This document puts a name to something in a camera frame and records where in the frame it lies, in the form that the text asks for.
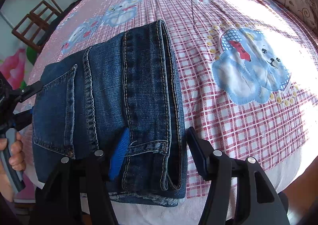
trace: metal screw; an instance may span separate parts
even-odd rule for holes
[[[253,157],[248,157],[248,158],[247,158],[247,161],[248,161],[249,163],[254,164],[254,163],[256,162],[256,159],[253,158]]]
[[[102,150],[97,150],[97,151],[95,151],[94,154],[95,154],[95,156],[100,157],[101,155],[104,154],[104,152]]]
[[[220,157],[220,156],[222,156],[222,151],[220,151],[220,150],[215,150],[215,151],[213,152],[213,154],[214,154],[215,156]]]
[[[69,161],[69,158],[68,157],[63,157],[62,159],[61,159],[61,162],[62,163],[67,163]]]

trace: cartoon bear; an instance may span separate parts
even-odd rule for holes
[[[229,28],[219,41],[223,52],[211,66],[214,81],[235,104],[263,104],[287,88],[290,73],[260,30]]]
[[[118,26],[133,19],[137,14],[137,4],[142,0],[124,0],[122,3],[109,7],[103,15],[103,24]]]
[[[101,16],[90,18],[80,24],[70,35],[69,39],[62,46],[62,53],[70,51],[76,43],[82,42],[91,37],[101,24]]]
[[[65,19],[63,19],[63,21],[61,21],[61,23],[57,26],[56,30],[61,29],[61,27],[63,27],[72,17],[74,17],[77,14],[77,11],[69,14]]]

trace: jeans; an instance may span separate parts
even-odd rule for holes
[[[107,182],[119,202],[176,206],[187,154],[181,88],[163,20],[133,28],[45,67],[33,109],[33,155],[45,182],[63,156],[110,147],[123,128],[130,145]]]

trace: wooden chair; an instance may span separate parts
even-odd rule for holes
[[[35,11],[44,5],[44,9],[41,10],[39,13],[35,13]],[[44,12],[47,10],[50,10],[51,13],[45,18],[41,18],[43,16]],[[34,43],[34,39],[36,36],[39,34],[41,30],[47,31],[49,29],[49,19],[53,16],[56,15],[57,17],[61,16],[61,13],[59,13],[55,8],[53,8],[50,4],[48,4],[45,0],[41,1],[33,10],[31,10],[28,14],[25,15],[25,17],[14,27],[12,30],[12,34],[15,35],[18,39],[20,39],[22,42],[24,42],[26,45],[30,46],[32,49],[36,50],[38,53],[40,53],[45,45],[38,46],[36,43]],[[22,31],[19,32],[18,29],[19,27],[24,23],[24,21],[30,21],[29,25]],[[26,38],[25,35],[27,32],[30,30],[30,28],[33,25],[36,25],[38,28],[36,31],[31,35],[31,38]]]

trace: bed sheet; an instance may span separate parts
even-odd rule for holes
[[[318,132],[318,39],[272,0],[82,0],[46,43],[28,84],[40,79],[47,64],[158,19],[165,20],[175,51],[185,127],[193,126],[199,137],[232,158],[255,157],[276,190],[283,190],[303,170],[302,149],[315,142]],[[34,101],[25,101],[23,110]],[[31,125],[24,135],[26,173],[42,187],[33,164]],[[309,165],[318,152],[306,153],[303,163]],[[190,215],[184,223],[195,224],[209,185],[188,150],[186,199],[176,210],[113,205],[126,225],[149,224],[145,217],[151,210],[162,210],[167,219]],[[229,218],[236,185],[233,179]],[[125,220],[128,209],[137,211],[134,221]]]

